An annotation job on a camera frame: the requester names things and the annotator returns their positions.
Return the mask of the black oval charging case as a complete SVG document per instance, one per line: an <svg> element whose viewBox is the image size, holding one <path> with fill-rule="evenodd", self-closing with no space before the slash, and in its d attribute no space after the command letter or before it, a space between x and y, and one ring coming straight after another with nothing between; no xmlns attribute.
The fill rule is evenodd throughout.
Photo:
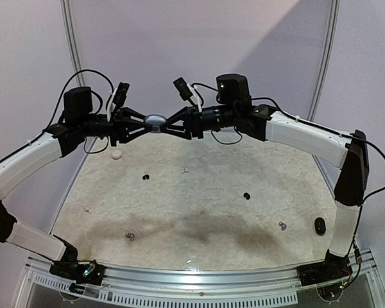
<svg viewBox="0 0 385 308"><path fill-rule="evenodd" d="M321 217L316 218L314 220L314 229L317 235L324 236L326 233L325 220Z"/></svg>

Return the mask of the aluminium frame post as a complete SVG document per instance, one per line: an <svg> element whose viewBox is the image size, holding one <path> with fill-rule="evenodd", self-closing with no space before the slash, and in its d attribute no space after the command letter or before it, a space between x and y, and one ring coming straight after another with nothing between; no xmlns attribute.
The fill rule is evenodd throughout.
<svg viewBox="0 0 385 308"><path fill-rule="evenodd" d="M317 113L318 105L320 102L321 94L324 88L324 83L329 68L330 56L334 44L334 37L336 32L336 25L339 14L339 1L330 1L330 10L328 13L326 32L324 37L323 51L321 55L321 61L319 65L318 77L316 80L314 92L312 95L311 105L307 113L307 119L313 121Z"/></svg>
<svg viewBox="0 0 385 308"><path fill-rule="evenodd" d="M65 35L67 39L67 46L71 57L73 71L76 73L82 69L80 55L78 52L78 45L76 35L74 32L73 12L71 2L68 0L60 1L62 17L64 21Z"/></svg>

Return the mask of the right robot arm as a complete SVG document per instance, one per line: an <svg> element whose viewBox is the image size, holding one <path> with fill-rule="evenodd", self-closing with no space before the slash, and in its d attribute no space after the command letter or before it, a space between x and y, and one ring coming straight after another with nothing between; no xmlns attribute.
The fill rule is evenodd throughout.
<svg viewBox="0 0 385 308"><path fill-rule="evenodd" d="M294 147L340 169L334 188L337 211L335 230L329 246L332 254L319 266L319 274L332 280L343 271L363 204L369 175L366 136L335 131L265 104L254 106L248 80L240 74L216 78L218 105L203 108L199 103L185 107L156 128L184 139L203 138L205 131L234 127L259 141Z"/></svg>

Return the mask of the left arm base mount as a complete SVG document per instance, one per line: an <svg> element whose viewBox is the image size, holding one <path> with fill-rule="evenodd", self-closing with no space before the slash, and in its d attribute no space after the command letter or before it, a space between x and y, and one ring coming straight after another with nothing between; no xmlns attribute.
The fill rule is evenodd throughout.
<svg viewBox="0 0 385 308"><path fill-rule="evenodd" d="M92 261L55 261L50 267L50 274L75 281L76 284L100 286L105 276L106 267Z"/></svg>

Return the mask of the purple earbud charging case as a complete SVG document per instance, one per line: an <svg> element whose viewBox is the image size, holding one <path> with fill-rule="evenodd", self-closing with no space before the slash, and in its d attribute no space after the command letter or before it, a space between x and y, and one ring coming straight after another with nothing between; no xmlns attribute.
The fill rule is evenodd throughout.
<svg viewBox="0 0 385 308"><path fill-rule="evenodd" d="M144 118L143 122L151 126L152 133L161 133L161 126L167 122L167 119L163 115L150 114Z"/></svg>

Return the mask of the aluminium front rail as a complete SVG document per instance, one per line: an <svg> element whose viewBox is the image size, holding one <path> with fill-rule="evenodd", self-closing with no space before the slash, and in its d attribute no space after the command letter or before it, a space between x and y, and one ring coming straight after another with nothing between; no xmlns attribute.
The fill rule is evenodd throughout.
<svg viewBox="0 0 385 308"><path fill-rule="evenodd" d="M108 265L98 286L50 274L32 255L17 307L385 307L372 253L351 262L352 285L340 280L306 286L295 265L232 271L164 270Z"/></svg>

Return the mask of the left aluminium frame post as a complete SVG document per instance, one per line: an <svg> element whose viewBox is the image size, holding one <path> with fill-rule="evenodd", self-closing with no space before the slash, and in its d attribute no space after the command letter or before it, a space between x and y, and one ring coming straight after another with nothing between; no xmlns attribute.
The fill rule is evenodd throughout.
<svg viewBox="0 0 385 308"><path fill-rule="evenodd" d="M71 2L68 0L60 1L62 17L64 21L65 35L67 39L67 46L71 57L73 71L76 73L82 69L80 55L78 52L78 45L76 35L74 32L73 12Z"/></svg>

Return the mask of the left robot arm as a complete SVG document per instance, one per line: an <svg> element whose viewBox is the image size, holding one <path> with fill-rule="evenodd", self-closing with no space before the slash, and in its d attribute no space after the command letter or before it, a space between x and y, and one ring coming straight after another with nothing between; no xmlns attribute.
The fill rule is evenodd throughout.
<svg viewBox="0 0 385 308"><path fill-rule="evenodd" d="M129 89L120 83L112 92L106 114L94 113L90 87L76 87L64 94L64 110L59 122L43 129L39 137L0 163L0 243L10 243L58 261L58 269L68 278L78 278L83 269L79 260L65 254L68 245L8 212L3 200L23 181L44 166L72 153L87 137L107 137L110 144L127 143L151 131L145 116L124 107Z"/></svg>

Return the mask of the right aluminium frame post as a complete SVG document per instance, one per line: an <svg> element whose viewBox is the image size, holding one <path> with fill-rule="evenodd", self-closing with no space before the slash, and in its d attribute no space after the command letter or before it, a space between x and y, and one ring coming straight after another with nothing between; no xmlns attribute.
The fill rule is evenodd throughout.
<svg viewBox="0 0 385 308"><path fill-rule="evenodd" d="M339 1L330 1L330 10L328 13L326 32L324 37L323 51L321 55L321 61L319 65L318 77L316 80L314 92L312 95L311 105L307 113L307 119L313 121L317 113L318 105L320 102L321 94L324 88L324 83L329 68L330 56L334 44L334 37L336 32L336 25L339 14Z"/></svg>

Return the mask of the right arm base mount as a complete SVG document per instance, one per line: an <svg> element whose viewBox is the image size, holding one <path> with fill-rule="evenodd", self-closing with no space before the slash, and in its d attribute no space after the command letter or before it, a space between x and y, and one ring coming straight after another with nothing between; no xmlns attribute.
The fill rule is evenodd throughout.
<svg viewBox="0 0 385 308"><path fill-rule="evenodd" d="M327 250L323 261L298 266L296 274L302 286L311 286L347 277L352 267L348 256L339 257Z"/></svg>

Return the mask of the white round charging case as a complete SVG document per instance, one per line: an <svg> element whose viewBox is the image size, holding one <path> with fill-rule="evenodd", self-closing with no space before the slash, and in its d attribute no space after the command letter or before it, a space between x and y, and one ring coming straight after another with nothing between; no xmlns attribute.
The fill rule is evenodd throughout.
<svg viewBox="0 0 385 308"><path fill-rule="evenodd" d="M120 150L114 150L114 151L111 153L111 157L112 157L113 160L118 160L118 159L120 159L122 156L123 156L123 153L122 153L122 151L120 151Z"/></svg>

